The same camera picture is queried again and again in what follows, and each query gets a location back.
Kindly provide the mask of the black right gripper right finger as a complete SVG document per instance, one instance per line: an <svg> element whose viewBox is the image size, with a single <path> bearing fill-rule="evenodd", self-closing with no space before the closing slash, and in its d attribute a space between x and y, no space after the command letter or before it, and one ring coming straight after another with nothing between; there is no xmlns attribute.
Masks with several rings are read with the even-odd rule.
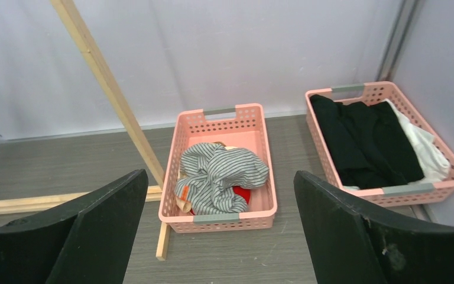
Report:
<svg viewBox="0 0 454 284"><path fill-rule="evenodd" d="M408 217L299 170L293 180L319 283L454 283L454 227Z"/></svg>

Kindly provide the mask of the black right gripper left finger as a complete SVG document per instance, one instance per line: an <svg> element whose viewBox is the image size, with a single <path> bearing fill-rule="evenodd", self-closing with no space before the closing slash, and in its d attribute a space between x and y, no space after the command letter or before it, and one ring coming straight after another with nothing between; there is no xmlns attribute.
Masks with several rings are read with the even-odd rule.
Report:
<svg viewBox="0 0 454 284"><path fill-rule="evenodd" d="M0 226L0 283L122 283L147 189L135 170Z"/></svg>

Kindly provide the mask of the red underwear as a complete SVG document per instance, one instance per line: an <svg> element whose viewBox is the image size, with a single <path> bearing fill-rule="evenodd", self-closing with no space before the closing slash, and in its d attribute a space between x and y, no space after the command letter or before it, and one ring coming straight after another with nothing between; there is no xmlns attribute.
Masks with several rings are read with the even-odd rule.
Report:
<svg viewBox="0 0 454 284"><path fill-rule="evenodd" d="M190 213L192 215L212 215L246 212L251 199L251 190L233 186L231 193L227 195L227 201L231 202L229 205L224 205L224 201L221 200L220 206L216 206L211 195L211 189L203 189L199 193L195 193L190 202Z"/></svg>

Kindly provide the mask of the grey striped boxer underwear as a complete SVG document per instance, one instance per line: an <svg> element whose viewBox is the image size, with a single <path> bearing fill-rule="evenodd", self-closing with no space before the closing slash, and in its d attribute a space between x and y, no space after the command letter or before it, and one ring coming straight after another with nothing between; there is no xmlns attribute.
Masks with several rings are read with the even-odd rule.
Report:
<svg viewBox="0 0 454 284"><path fill-rule="evenodd" d="M177 180L174 197L189 202L203 189L212 190L212 201L229 205L227 195L233 186L254 190L264 186L270 168L254 152L245 148L227 150L216 143L198 143L181 155L180 170L187 177Z"/></svg>

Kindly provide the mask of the beige underwear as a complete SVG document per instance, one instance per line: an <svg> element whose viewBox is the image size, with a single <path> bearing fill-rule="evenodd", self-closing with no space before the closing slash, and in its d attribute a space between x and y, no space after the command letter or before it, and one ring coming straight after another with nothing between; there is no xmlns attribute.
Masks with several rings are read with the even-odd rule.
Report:
<svg viewBox="0 0 454 284"><path fill-rule="evenodd" d="M236 149L235 146L226 146L221 141L217 141L216 144L220 144L220 145L224 146L227 150ZM178 180L186 178L186 177L187 177L187 175L184 172L182 172L181 170L178 171L178 173L177 173ZM246 201L246 203L250 202L250 199L251 199L250 190L244 189L240 186L233 186L232 190L233 190L234 194L242 197ZM181 212L190 213L191 215L195 215L195 213L192 210L192 204L189 201L176 196L176 204L180 208Z"/></svg>

